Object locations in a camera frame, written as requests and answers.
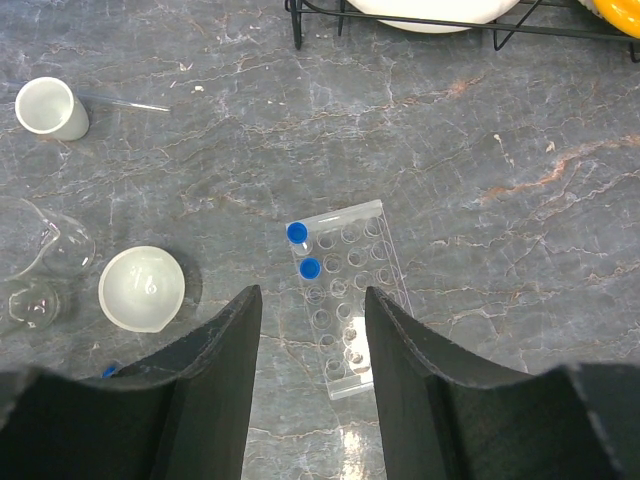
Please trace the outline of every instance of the bowl rim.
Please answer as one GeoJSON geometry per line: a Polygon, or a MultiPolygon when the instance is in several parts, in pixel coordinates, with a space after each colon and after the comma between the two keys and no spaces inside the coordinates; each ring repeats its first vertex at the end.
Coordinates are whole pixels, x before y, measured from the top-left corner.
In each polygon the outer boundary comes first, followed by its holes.
{"type": "Polygon", "coordinates": [[[129,330],[130,332],[138,332],[138,333],[158,333],[158,332],[162,331],[162,329],[164,329],[164,327],[166,327],[169,324],[169,322],[175,318],[175,316],[177,315],[178,311],[180,310],[180,307],[182,306],[182,302],[184,301],[184,292],[185,292],[184,272],[182,271],[182,267],[180,267],[180,264],[178,263],[178,261],[173,257],[173,255],[171,255],[166,250],[163,250],[162,248],[158,248],[158,247],[153,247],[151,245],[142,245],[142,246],[138,246],[138,247],[132,247],[132,248],[128,248],[127,250],[123,250],[122,252],[118,253],[115,257],[113,257],[109,261],[107,266],[104,268],[104,270],[102,271],[102,274],[100,275],[100,282],[98,283],[98,301],[100,302],[100,308],[102,309],[102,312],[105,314],[105,316],[113,324],[117,325],[118,327],[123,328],[125,330],[129,330]],[[109,310],[109,307],[106,304],[105,298],[104,298],[104,284],[105,284],[106,278],[107,278],[111,268],[113,268],[113,266],[116,263],[118,263],[122,258],[124,258],[124,257],[126,257],[126,256],[128,256],[128,255],[130,255],[132,253],[136,253],[136,252],[140,252],[140,251],[147,251],[147,252],[152,251],[152,252],[160,253],[170,263],[173,263],[173,265],[175,267],[177,267],[178,271],[180,272],[180,285],[179,285],[180,295],[179,295],[179,301],[176,302],[176,305],[174,306],[174,308],[171,311],[171,313],[169,315],[167,315],[167,318],[164,319],[162,322],[160,322],[155,327],[134,327],[132,325],[123,323],[122,321],[118,320],[115,317],[115,315],[113,315],[113,313],[111,313],[111,311],[109,310]]]}

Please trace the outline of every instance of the glass beaker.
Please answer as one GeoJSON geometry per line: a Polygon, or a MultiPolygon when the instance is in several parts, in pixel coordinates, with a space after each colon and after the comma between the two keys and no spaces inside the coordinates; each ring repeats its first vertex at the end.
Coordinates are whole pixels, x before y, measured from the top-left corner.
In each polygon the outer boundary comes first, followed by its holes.
{"type": "Polygon", "coordinates": [[[0,336],[19,328],[44,328],[59,311],[58,295],[42,279],[0,283],[0,336]]]}
{"type": "Polygon", "coordinates": [[[71,277],[89,267],[95,242],[77,220],[0,196],[0,281],[27,273],[71,277]]]}

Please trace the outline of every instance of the yellow object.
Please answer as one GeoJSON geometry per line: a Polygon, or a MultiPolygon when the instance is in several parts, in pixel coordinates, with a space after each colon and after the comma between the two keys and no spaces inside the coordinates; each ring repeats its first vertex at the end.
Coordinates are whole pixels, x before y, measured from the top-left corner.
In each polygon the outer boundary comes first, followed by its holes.
{"type": "Polygon", "coordinates": [[[640,0],[593,0],[593,3],[611,25],[640,38],[640,0]]]}

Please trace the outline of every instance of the gray marble surface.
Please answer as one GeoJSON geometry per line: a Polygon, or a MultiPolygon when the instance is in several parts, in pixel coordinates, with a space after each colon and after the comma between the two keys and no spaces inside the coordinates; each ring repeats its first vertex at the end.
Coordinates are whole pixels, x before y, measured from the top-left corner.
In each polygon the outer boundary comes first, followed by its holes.
{"type": "Polygon", "coordinates": [[[0,3],[0,80],[52,75],[174,108],[88,103],[89,134],[63,144],[22,129],[0,92],[0,193],[75,216],[98,243],[68,314],[3,339],[0,366],[95,375],[258,283],[244,477],[385,478],[371,392],[330,402],[322,386],[284,238],[287,221],[376,198],[424,323],[532,373],[640,360],[640,67],[624,47],[520,36],[495,53],[488,34],[363,21],[338,38],[315,16],[298,52],[281,3],[0,3]],[[155,335],[116,328],[97,302],[106,262],[142,244],[189,278],[155,335]]]}

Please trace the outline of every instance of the white cup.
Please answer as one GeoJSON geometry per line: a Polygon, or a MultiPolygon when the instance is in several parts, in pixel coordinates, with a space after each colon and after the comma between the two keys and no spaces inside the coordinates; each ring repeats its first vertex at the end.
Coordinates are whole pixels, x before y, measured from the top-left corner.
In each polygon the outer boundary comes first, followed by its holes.
{"type": "Polygon", "coordinates": [[[16,116],[24,128],[57,140],[77,140],[89,130],[89,117],[62,80],[41,77],[18,92],[16,116]]]}

